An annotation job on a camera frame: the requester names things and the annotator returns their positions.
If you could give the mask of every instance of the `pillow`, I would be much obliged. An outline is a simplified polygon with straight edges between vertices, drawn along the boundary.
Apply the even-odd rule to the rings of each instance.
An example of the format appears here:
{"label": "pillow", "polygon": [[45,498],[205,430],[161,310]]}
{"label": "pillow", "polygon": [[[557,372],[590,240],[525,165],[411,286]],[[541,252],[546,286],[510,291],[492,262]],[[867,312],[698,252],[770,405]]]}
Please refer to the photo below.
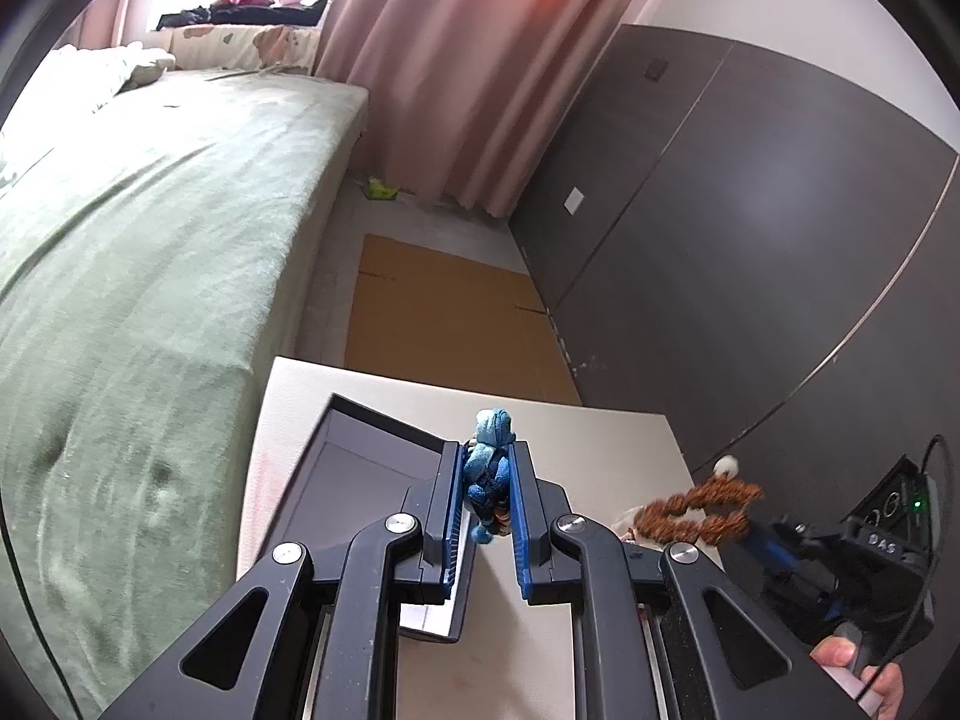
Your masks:
{"label": "pillow", "polygon": [[176,66],[176,57],[163,49],[144,49],[142,43],[131,44],[127,48],[136,65],[133,66],[130,79],[124,84],[124,90],[154,83],[160,80],[165,71]]}
{"label": "pillow", "polygon": [[0,130],[0,196],[51,151],[67,130],[127,88],[156,81],[174,65],[164,50],[142,43],[115,49],[64,46],[40,62]]}

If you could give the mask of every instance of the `clothes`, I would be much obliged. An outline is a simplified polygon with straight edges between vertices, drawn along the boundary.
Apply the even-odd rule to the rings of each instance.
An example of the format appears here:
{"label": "clothes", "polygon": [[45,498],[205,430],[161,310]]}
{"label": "clothes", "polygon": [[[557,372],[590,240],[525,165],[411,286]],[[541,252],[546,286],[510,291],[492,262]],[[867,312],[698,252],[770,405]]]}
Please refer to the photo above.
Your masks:
{"label": "clothes", "polygon": [[218,0],[210,8],[196,7],[179,13],[165,13],[157,29],[194,26],[201,23],[236,23],[237,25],[316,26],[329,0],[318,0],[306,7],[262,5],[223,6]]}
{"label": "clothes", "polygon": [[181,10],[179,13],[164,13],[157,22],[157,30],[175,26],[193,26],[198,23],[210,23],[210,10],[202,5],[190,10]]}
{"label": "clothes", "polygon": [[276,0],[217,0],[214,2],[214,4],[210,5],[210,10],[236,7],[237,5],[262,5],[265,7],[270,7],[274,4],[277,4]]}

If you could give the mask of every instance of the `light switch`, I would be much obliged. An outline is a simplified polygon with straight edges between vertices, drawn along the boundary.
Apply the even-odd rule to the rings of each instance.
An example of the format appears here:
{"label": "light switch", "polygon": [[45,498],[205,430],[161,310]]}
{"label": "light switch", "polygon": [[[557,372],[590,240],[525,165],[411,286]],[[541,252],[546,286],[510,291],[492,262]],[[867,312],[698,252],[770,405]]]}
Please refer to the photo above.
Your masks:
{"label": "light switch", "polygon": [[563,204],[563,208],[568,210],[568,213],[573,216],[577,213],[577,209],[580,207],[580,203],[584,201],[584,193],[574,187],[570,190],[570,194],[566,197],[566,201]]}
{"label": "light switch", "polygon": [[670,63],[667,62],[666,59],[654,59],[649,65],[647,65],[647,69],[643,74],[643,77],[648,81],[653,81],[656,83],[656,81],[659,81],[664,77],[664,73],[666,73],[666,69],[669,64]]}

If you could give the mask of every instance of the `green bedsheet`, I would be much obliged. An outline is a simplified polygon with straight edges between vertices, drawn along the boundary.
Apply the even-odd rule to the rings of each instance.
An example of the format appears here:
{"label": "green bedsheet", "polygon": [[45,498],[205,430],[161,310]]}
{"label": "green bedsheet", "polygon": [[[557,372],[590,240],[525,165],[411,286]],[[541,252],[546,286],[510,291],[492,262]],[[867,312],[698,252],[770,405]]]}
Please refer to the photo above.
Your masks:
{"label": "green bedsheet", "polygon": [[[0,199],[0,488],[85,717],[233,580],[295,234],[365,104],[306,77],[168,74]],[[0,630],[71,717],[4,557]]]}

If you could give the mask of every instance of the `black cable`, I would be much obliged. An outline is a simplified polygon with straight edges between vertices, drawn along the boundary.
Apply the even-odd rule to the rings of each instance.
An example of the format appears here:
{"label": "black cable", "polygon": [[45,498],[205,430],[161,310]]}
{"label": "black cable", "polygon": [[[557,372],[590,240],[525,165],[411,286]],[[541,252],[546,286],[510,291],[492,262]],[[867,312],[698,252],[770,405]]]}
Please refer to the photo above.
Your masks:
{"label": "black cable", "polygon": [[[953,472],[953,459],[950,457],[950,450],[947,446],[947,439],[941,436],[939,433],[930,439],[930,443],[926,446],[926,452],[923,453],[923,461],[920,463],[920,471],[923,473],[926,472],[926,466],[930,461],[930,455],[933,453],[935,447],[940,447],[941,453],[944,459],[944,475],[947,477],[947,490],[946,495],[944,495],[943,501],[943,510],[940,516],[940,540],[937,543],[936,549],[933,547],[933,521],[931,517],[928,517],[928,546],[926,550],[928,551],[928,564],[926,565],[926,574],[923,576],[923,584],[920,585],[920,593],[917,595],[917,600],[913,604],[913,608],[910,610],[910,614],[907,616],[906,621],[901,626],[901,630],[896,634],[893,642],[890,644],[890,647],[887,648],[887,651],[883,654],[883,658],[880,659],[880,665],[877,666],[877,670],[874,672],[874,675],[867,681],[866,685],[863,685],[863,689],[860,690],[860,693],[856,696],[856,702],[860,703],[860,700],[867,695],[867,691],[874,686],[874,683],[880,678],[880,675],[892,661],[896,654],[899,653],[899,650],[904,646],[906,637],[910,634],[913,624],[917,621],[917,615],[920,614],[920,610],[923,608],[923,602],[926,600],[926,596],[930,591],[930,584],[933,582],[933,577],[937,573],[937,568],[940,566],[940,558],[944,554],[944,543],[947,541],[947,532],[950,527],[950,516],[952,515],[953,509],[953,492],[954,492],[954,472]],[[930,483],[926,482],[926,498],[928,498],[928,506],[930,501]]]}
{"label": "black cable", "polygon": [[23,574],[20,573],[20,564],[16,561],[16,553],[13,552],[13,542],[10,538],[10,530],[7,527],[7,516],[4,513],[3,509],[3,494],[0,493],[0,536],[3,536],[3,546],[7,551],[7,558],[10,561],[11,571],[13,571],[13,581],[16,581],[16,589],[20,593],[20,600],[23,602],[23,608],[27,610],[27,617],[30,617],[30,624],[34,627],[34,633],[37,634],[37,638],[40,640],[40,646],[43,647],[43,651],[47,655],[50,665],[54,667],[56,671],[56,678],[59,679],[61,685],[64,687],[64,692],[66,697],[70,702],[70,706],[73,707],[74,714],[77,715],[77,720],[83,720],[83,712],[80,712],[80,705],[77,704],[77,699],[73,695],[73,691],[70,689],[70,685],[67,683],[66,676],[64,675],[64,669],[59,667],[59,664],[56,662],[54,657],[53,650],[50,649],[50,644],[47,641],[47,637],[43,635],[42,628],[40,627],[40,620],[37,620],[37,613],[34,612],[34,605],[30,603],[30,596],[27,594],[27,586],[23,581]]}

